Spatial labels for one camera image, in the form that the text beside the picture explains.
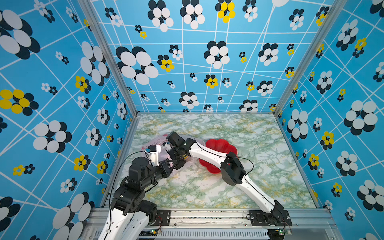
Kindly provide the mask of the pink translucent plastic bag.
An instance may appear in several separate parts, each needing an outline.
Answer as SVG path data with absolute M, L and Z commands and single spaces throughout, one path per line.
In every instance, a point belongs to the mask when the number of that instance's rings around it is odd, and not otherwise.
M 165 134 L 160 137 L 156 137 L 147 144 L 142 146 L 141 157 L 149 159 L 150 164 L 158 167 L 161 162 L 170 161 L 171 168 L 174 164 L 171 160 L 176 160 L 176 166 L 174 170 L 177 172 L 180 168 L 187 165 L 189 167 L 199 158 L 191 157 L 182 149 L 187 139 L 192 139 L 192 142 L 197 142 L 200 146 L 206 146 L 206 142 L 199 138 L 194 138 L 188 135 L 179 135 L 176 132 Z

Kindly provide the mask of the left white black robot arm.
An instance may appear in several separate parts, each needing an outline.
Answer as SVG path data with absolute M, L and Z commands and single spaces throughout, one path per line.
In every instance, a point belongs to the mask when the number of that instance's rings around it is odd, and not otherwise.
M 154 166 L 145 157 L 132 161 L 129 175 L 115 191 L 100 240 L 135 240 L 156 219 L 157 205 L 144 199 L 146 188 L 167 178 L 178 164 L 165 160 Z

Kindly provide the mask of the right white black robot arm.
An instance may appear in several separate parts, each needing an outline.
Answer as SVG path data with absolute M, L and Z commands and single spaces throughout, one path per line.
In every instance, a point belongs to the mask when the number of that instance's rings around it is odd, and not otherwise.
M 185 156 L 202 159 L 221 170 L 222 179 L 230 186 L 242 190 L 263 212 L 262 216 L 268 225 L 292 226 L 288 211 L 282 204 L 259 188 L 246 173 L 240 158 L 235 153 L 222 153 L 198 144 L 193 139 L 187 139 L 181 144 L 163 144 L 172 160 L 181 161 Z

